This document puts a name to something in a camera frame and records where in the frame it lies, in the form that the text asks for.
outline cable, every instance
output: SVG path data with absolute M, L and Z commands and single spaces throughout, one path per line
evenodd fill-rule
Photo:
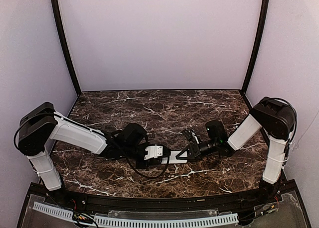
M 275 196 L 274 198 L 275 198 L 275 200 L 277 201 L 277 205 L 278 205 L 278 207 L 279 207 L 278 198 L 277 198 L 276 196 Z M 262 211 L 259 215 L 255 216 L 255 217 L 252 217 L 252 218 L 250 218 L 250 219 L 246 219 L 246 220 L 245 220 L 245 218 L 250 217 L 251 215 L 255 214 L 257 211 L 259 211 L 260 209 L 262 209 L 262 208 L 263 208 L 265 205 L 267 205 L 267 204 L 268 204 L 268 201 L 267 201 L 267 203 L 263 204 L 261 207 L 259 207 L 259 208 L 257 208 L 256 210 L 254 210 L 252 213 L 250 213 L 250 214 L 246 215 L 245 217 L 239 219 L 239 221 L 241 221 L 241 222 L 253 221 L 254 219 L 256 219 L 256 218 L 258 218 L 258 217 L 261 217 L 261 216 L 263 216 L 264 214 L 269 214 L 269 213 L 271 213 L 271 212 L 272 212 L 271 209 L 273 209 L 273 208 L 275 207 L 275 205 L 271 205 L 271 206 L 269 206 L 266 210 Z
M 267 203 L 265 203 L 265 204 L 263 204 L 261 207 L 259 207 L 259 208 L 257 208 L 256 210 L 254 210 L 252 213 L 250 213 L 249 215 L 247 215 L 247 216 L 245 216 L 245 217 L 243 217 L 243 218 L 241 218 L 241 219 L 239 219 L 239 221 L 247 221 L 247 220 L 244 220 L 245 218 L 247 218 L 247 217 L 250 217 L 251 215 L 253 215 L 253 214 L 255 214 L 255 212 L 256 211 L 259 211 L 260 209 L 262 209 L 265 205 L 267 205 Z
M 235 200 L 236 202 L 255 202 L 257 201 L 257 198 L 255 199 L 245 199 L 245 198 L 242 198 L 242 199 L 237 199 Z
M 94 223 L 94 225 L 96 226 L 96 228 L 99 228 L 99 225 L 98 225 L 98 224 L 95 222 L 95 220 L 94 220 L 92 217 L 90 217 L 89 215 L 84 214 L 84 213 L 80 213 L 80 212 L 76 212 L 74 209 L 70 209 L 70 208 L 61 206 L 61 205 L 59 205 L 59 204 L 50 196 L 49 193 L 47 193 L 46 195 L 47 195 L 47 196 L 54 202 L 54 204 L 56 204 L 59 208 L 65 209 L 65 210 L 68 210 L 68 211 L 72 211 L 72 212 L 75 213 L 75 214 L 78 214 L 78 215 L 80 215 L 80 216 L 83 216 L 83 217 L 87 218 L 88 220 L 90 220 L 92 223 Z
M 167 157 L 167 163 L 165 164 L 165 167 L 164 167 L 164 169 L 162 170 L 162 172 L 159 173 L 157 176 L 151 177 L 151 176 L 148 176 L 148 175 L 145 175 L 145 174 L 139 172 L 139 171 L 133 166 L 133 164 L 132 164 L 131 161 L 129 160 L 127 154 L 123 151 L 123 149 L 122 149 L 119 145 L 117 145 L 116 142 L 113 141 L 113 139 L 111 138 L 111 136 L 108 135 L 108 134 L 105 134 L 105 136 L 107 137 L 107 141 L 110 142 L 113 146 L 115 146 L 115 147 L 123 154 L 124 158 L 126 159 L 126 161 L 127 161 L 127 163 L 129 164 L 129 166 L 133 169 L 133 171 L 135 171 L 135 172 L 136 172 L 137 174 L 139 174 L 140 176 L 145 177 L 145 178 L 147 178 L 147 179 L 156 179 L 156 178 L 159 178 L 160 176 L 162 176 L 162 175 L 166 172 L 166 170 L 167 170 L 167 168 L 168 168 L 168 165 L 169 165 L 169 157 Z

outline white wall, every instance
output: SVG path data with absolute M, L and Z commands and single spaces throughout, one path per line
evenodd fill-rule
M 247 93 L 253 105 L 269 96 L 286 99 L 296 108 L 297 148 L 291 153 L 286 173 L 288 178 L 296 178 L 314 227 L 319 227 L 318 118 L 310 124 L 319 109 L 318 4 L 319 0 L 270 0 Z
M 239 89 L 262 0 L 60 0 L 82 90 Z
M 59 44 L 50 0 L 0 0 L 0 228 L 16 227 L 31 181 L 13 146 L 19 120 L 45 101 L 67 114 L 76 94 Z

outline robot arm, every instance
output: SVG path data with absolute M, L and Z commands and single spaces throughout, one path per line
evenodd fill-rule
M 192 130 L 183 134 L 189 145 L 176 157 L 189 161 L 200 160 L 204 155 L 218 152 L 220 155 L 232 156 L 241 149 L 261 128 L 269 136 L 269 152 L 263 177 L 260 181 L 261 203 L 274 196 L 280 184 L 281 169 L 287 161 L 289 144 L 296 131 L 297 114 L 294 108 L 278 99 L 264 97 L 250 111 L 236 131 L 228 138 L 222 122 L 212 120 L 206 123 L 209 141 L 202 142 Z M 180 155 L 187 151 L 187 157 Z
M 228 144 L 237 151 L 261 128 L 267 132 L 269 151 L 266 168 L 259 183 L 258 200 L 261 203 L 278 191 L 281 170 L 287 161 L 296 126 L 297 113 L 290 104 L 282 103 L 276 98 L 264 97 L 249 111 L 248 116 L 228 139 Z
M 161 164 L 164 158 L 167 162 L 170 156 L 170 150 L 164 145 L 150 145 L 147 132 L 136 123 L 130 123 L 123 130 L 113 133 L 101 132 L 68 119 L 56 112 L 49 102 L 23 117 L 17 132 L 17 149 L 27 156 L 49 191 L 62 187 L 61 178 L 45 150 L 49 138 L 70 143 L 111 160 L 123 156 L 133 158 L 138 169 L 150 164 Z

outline metal bracket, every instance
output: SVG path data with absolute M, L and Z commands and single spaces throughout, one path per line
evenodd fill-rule
M 145 148 L 145 151 L 148 152 L 147 155 L 145 155 L 144 160 L 149 160 L 151 158 L 158 158 L 163 156 L 163 146 L 148 146 Z

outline brown marble table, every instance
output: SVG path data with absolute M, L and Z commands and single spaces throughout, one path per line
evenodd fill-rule
M 207 140 L 205 123 L 221 120 L 232 133 L 248 114 L 237 90 L 160 90 L 84 92 L 70 118 L 88 127 L 115 131 L 130 122 L 142 125 L 152 143 L 181 150 L 187 141 L 180 133 L 192 128 Z M 210 155 L 200 162 L 169 165 L 160 178 L 148 180 L 137 175 L 126 161 L 103 157 L 63 142 L 57 142 L 51 158 L 66 188 L 90 194 L 180 198 L 240 192 L 258 187 L 266 165 L 267 145 L 257 133 L 234 156 L 219 159 Z M 150 167 L 145 174 L 156 175 L 163 166 Z

